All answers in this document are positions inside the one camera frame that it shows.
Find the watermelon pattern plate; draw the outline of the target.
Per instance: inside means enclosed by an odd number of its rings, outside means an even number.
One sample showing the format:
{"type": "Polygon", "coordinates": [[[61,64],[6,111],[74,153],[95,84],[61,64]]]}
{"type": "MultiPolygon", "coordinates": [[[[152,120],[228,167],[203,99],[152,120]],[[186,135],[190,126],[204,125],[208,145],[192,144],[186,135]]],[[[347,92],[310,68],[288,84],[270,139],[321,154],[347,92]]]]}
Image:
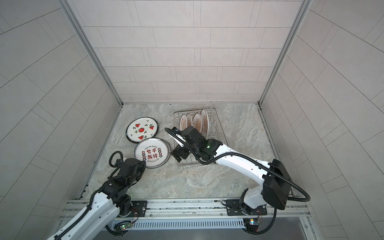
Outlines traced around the watermelon pattern plate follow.
{"type": "Polygon", "coordinates": [[[132,121],[126,129],[126,138],[134,144],[146,139],[154,138],[159,130],[158,122],[149,117],[142,117],[132,121]]]}

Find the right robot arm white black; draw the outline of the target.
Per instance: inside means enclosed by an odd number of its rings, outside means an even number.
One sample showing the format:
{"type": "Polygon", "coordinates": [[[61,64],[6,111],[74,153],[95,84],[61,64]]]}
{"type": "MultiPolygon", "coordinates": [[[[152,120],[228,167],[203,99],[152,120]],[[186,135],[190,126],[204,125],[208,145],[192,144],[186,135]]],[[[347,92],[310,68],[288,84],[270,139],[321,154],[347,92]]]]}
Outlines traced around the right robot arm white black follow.
{"type": "Polygon", "coordinates": [[[234,169],[251,178],[258,186],[245,189],[237,209],[253,215],[260,207],[270,205],[284,210],[287,201],[308,202],[310,195],[295,184],[282,162],[253,159],[241,154],[215,139],[206,139],[197,129],[188,127],[181,131],[176,127],[165,131],[178,144],[171,155],[180,162],[193,155],[201,165],[219,164],[234,169]]]}

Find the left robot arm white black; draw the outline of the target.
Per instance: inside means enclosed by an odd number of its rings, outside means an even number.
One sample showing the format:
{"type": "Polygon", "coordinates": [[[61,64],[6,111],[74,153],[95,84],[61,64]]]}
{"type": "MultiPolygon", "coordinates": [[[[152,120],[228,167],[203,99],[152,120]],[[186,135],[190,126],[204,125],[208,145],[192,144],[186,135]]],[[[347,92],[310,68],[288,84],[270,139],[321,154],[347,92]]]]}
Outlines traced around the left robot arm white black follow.
{"type": "Polygon", "coordinates": [[[118,216],[126,217],[130,213],[134,214],[134,219],[140,216],[127,191],[141,179],[145,169],[144,161],[132,158],[122,161],[108,180],[92,193],[89,203],[49,239],[92,240],[103,229],[123,236],[124,230],[114,230],[109,225],[118,216]]]}

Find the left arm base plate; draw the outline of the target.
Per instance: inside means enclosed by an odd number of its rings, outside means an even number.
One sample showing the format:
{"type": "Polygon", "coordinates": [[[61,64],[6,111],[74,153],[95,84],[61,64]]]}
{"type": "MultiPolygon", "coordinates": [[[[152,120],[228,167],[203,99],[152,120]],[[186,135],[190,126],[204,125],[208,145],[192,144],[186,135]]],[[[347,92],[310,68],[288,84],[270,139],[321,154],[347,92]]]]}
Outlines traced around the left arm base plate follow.
{"type": "Polygon", "coordinates": [[[121,218],[140,218],[144,217],[147,210],[147,201],[127,201],[120,206],[121,218]]]}

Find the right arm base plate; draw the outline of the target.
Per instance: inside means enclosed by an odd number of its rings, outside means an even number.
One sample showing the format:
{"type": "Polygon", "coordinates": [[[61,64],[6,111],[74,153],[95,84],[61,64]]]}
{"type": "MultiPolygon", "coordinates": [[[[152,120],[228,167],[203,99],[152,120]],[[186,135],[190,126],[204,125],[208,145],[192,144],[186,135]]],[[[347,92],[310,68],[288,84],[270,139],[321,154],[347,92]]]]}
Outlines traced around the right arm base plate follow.
{"type": "Polygon", "coordinates": [[[222,205],[227,210],[228,216],[266,216],[268,214],[266,206],[258,206],[256,209],[248,207],[244,203],[240,203],[240,199],[222,200],[222,205]]]}

